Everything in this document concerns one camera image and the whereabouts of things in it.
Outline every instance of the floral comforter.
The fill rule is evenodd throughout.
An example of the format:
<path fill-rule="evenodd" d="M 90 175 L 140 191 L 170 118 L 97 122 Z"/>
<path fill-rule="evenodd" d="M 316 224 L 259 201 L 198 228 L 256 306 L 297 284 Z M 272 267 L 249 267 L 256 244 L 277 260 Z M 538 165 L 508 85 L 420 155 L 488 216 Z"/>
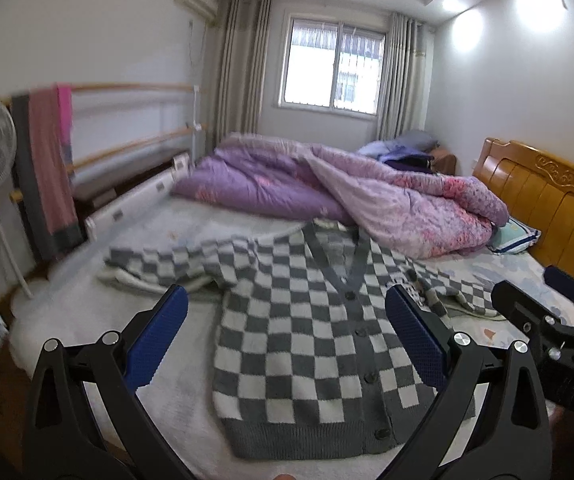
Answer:
<path fill-rule="evenodd" d="M 319 144 L 254 135 L 231 136 L 221 148 L 267 150 L 304 160 L 322 186 L 374 240 L 411 258 L 484 246 L 506 205 L 475 177 L 398 171 Z"/>

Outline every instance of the wall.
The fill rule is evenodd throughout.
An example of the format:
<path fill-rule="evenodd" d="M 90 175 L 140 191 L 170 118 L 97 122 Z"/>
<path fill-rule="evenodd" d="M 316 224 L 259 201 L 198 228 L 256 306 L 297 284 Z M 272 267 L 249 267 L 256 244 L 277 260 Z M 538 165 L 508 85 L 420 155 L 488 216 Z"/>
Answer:
<path fill-rule="evenodd" d="M 376 136 L 376 118 L 280 108 L 278 92 L 283 72 L 286 17 L 291 14 L 328 17 L 371 30 L 387 32 L 389 14 L 352 4 L 329 0 L 273 0 L 267 49 L 267 72 L 259 133 L 301 142 L 320 142 L 344 150 L 356 150 Z"/>
<path fill-rule="evenodd" d="M 173 0 L 0 0 L 0 95 L 55 81 L 200 84 L 203 27 Z M 140 96 L 138 108 L 126 102 L 133 99 L 138 97 L 75 99 L 74 159 L 175 130 L 191 119 L 189 97 L 180 107 L 177 96 Z M 6 198 L 10 189 L 8 182 L 0 190 L 2 220 L 27 271 L 32 258 L 16 208 Z M 12 282 L 0 246 L 0 291 Z"/>
<path fill-rule="evenodd" d="M 464 174 L 485 137 L 516 139 L 574 162 L 574 0 L 555 30 L 535 32 L 516 0 L 488 0 L 480 43 L 452 44 L 453 21 L 436 33 L 428 129 Z"/>

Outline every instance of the fan stand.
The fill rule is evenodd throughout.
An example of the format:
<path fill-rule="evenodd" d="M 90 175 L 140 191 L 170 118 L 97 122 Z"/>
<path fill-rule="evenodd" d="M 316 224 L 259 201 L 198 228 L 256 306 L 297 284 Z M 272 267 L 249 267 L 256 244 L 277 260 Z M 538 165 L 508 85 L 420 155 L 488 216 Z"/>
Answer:
<path fill-rule="evenodd" d="M 32 294 L 32 291 L 29 289 L 29 286 L 27 285 L 27 282 L 23 277 L 23 273 L 20 272 L 20 269 L 18 268 L 18 264 L 14 259 L 14 254 L 11 252 L 10 243 L 8 242 L 7 237 L 5 236 L 5 231 L 3 231 L 3 226 L 1 224 L 0 224 L 0 241 L 3 244 L 5 253 L 8 256 L 8 260 L 10 261 L 12 269 L 14 269 L 14 274 L 16 274 L 16 278 L 20 283 L 21 288 L 23 289 L 26 296 L 31 300 L 34 297 L 34 295 Z"/>

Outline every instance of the beige curtain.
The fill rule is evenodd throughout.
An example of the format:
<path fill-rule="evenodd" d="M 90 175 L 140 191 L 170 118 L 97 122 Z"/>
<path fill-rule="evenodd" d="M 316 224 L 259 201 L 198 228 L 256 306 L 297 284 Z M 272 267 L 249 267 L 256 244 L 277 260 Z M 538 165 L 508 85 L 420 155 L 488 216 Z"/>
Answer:
<path fill-rule="evenodd" d="M 272 0 L 226 0 L 221 6 L 209 148 L 230 132 L 257 133 L 271 4 Z"/>
<path fill-rule="evenodd" d="M 417 128 L 423 107 L 427 28 L 394 12 L 387 37 L 378 140 L 394 139 Z"/>

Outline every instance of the cardigan sleeve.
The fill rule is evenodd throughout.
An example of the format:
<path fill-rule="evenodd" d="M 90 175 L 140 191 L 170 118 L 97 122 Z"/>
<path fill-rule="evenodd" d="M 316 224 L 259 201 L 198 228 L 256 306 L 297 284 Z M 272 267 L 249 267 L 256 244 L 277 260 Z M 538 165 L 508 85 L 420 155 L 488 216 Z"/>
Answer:
<path fill-rule="evenodd" d="M 256 242 L 249 238 L 211 240 L 195 248 L 180 247 L 169 253 L 111 248 L 108 267 L 125 270 L 138 280 L 170 286 L 212 277 L 220 286 L 231 288 L 251 268 L 257 267 Z"/>

